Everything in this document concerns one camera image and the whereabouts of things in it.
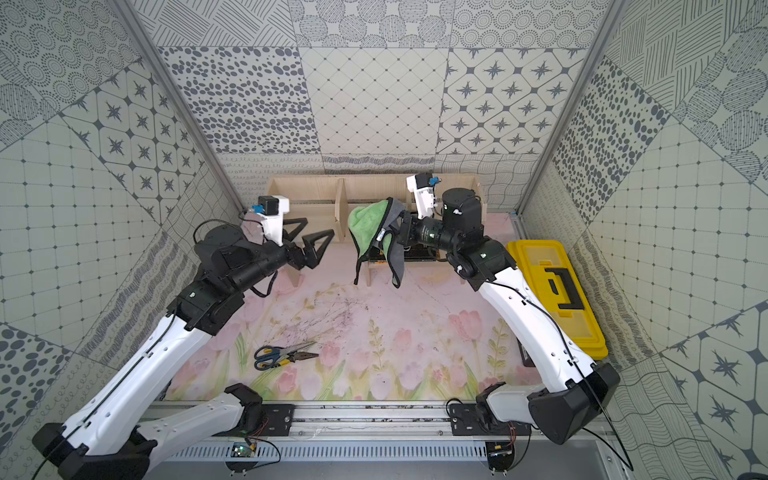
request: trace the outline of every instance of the pink floral tablecloth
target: pink floral tablecloth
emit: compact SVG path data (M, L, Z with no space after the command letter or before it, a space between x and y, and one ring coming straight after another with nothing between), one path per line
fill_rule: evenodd
M513 240L508 217L493 215L487 234ZM388 269L372 271L370 287L353 285L355 260L351 241L334 243L317 269L302 270L298 287L281 273L268 298L247 293L245 305L177 373L166 399L208 400L235 382L267 400L472 399L499 380L541 381L521 365L498 313L447 266L406 268L396 289ZM309 340L316 359L266 372L253 367L261 346Z

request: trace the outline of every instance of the green towel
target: green towel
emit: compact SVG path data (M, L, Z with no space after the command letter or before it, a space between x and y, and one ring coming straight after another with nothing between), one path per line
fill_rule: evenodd
M349 213L349 232L357 248L355 285L360 277L362 262L368 260L370 248L378 247L392 271L392 283L400 287L405 270L405 253L402 245L393 242L392 237L399 233L399 219L405 210L399 200L388 198L368 207L357 207Z

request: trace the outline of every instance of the wooden rack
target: wooden rack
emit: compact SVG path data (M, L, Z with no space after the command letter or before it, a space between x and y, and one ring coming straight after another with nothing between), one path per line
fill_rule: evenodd
M283 195L290 199L290 212L284 218L307 219L305 232L318 232L333 229L333 241L344 242L349 239L347 219L349 212L356 207L366 207L392 197L402 201L408 210L415 211L413 194L406 187L406 178L410 174L380 175L280 175L270 179L267 195ZM468 188L480 196L482 202L482 221L485 222L487 205L485 203L480 180L471 174L440 174L440 183L435 188L435 196L442 208L443 192L449 188ZM363 277L368 286L371 284L370 269L377 263L366 264ZM286 267L286 273L294 286L299 284L299 272Z

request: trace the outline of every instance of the robotic arm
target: robotic arm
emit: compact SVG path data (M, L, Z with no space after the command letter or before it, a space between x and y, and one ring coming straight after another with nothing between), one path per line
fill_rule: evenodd
M497 383L477 396L482 421L536 424L562 444L602 411L619 383L610 364L596 366L546 313L515 260L483 234L482 205L472 190L443 196L442 220L432 217L434 188L429 174L408 179L418 213L405 215L397 241L444 250L456 273L496 308L535 361L544 382L536 387ZM58 466L65 480L136 480L175 452L218 432L252 432L261 423L262 399L242 384L204 404L160 420L138 423L141 414L176 371L215 336L243 305L243 292L269 295L280 267L315 268L333 230L293 239L306 219L283 220L284 197L259 197L264 242L249 242L230 224L213 228L195 243L200 267L192 283L170 303L147 342L118 374L64 424L47 423L35 434L36 449ZM284 225L298 224L290 233ZM323 240L319 248L315 243ZM266 293L253 288L273 276Z
M283 265L315 268L333 238L333 230L311 233L303 237L304 247L298 247L293 239L307 220L283 221L289 209L285 197L259 197L253 209L262 219L264 242L249 242L228 223L209 231L194 246L200 258L194 281L170 303L144 345L79 412L64 424L47 423L35 434L32 443L58 466L62 478L141 478L195 442L234 428L253 432L262 422L261 397L236 384L203 405L138 423L176 371L243 305L245 290L269 295ZM291 223L299 226L288 233L283 225ZM316 248L318 240L323 242ZM270 275L266 294L253 288Z
M544 388L504 383L478 394L483 422L536 424L561 445L602 411L619 383L609 363L597 366L560 329L533 294L515 259L483 234L482 205L473 190L452 188L442 195L442 220L435 205L432 175L410 177L417 214L403 218L398 242L444 250L455 272L496 308L534 360Z

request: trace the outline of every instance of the patterned wallpaper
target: patterned wallpaper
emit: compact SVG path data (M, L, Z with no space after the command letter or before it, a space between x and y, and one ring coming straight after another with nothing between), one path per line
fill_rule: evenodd
M632 0L523 213L568 249L624 383L664 387L613 406L636 478L768 473L766 14Z
M101 0L0 9L0 478L79 409L192 277L191 229L235 220ZM42 476L55 475L47 468Z
M272 174L441 173L441 156L472 155L461 171L498 172L488 206L514 210L530 177L515 159L538 161L609 3L134 6L246 202Z

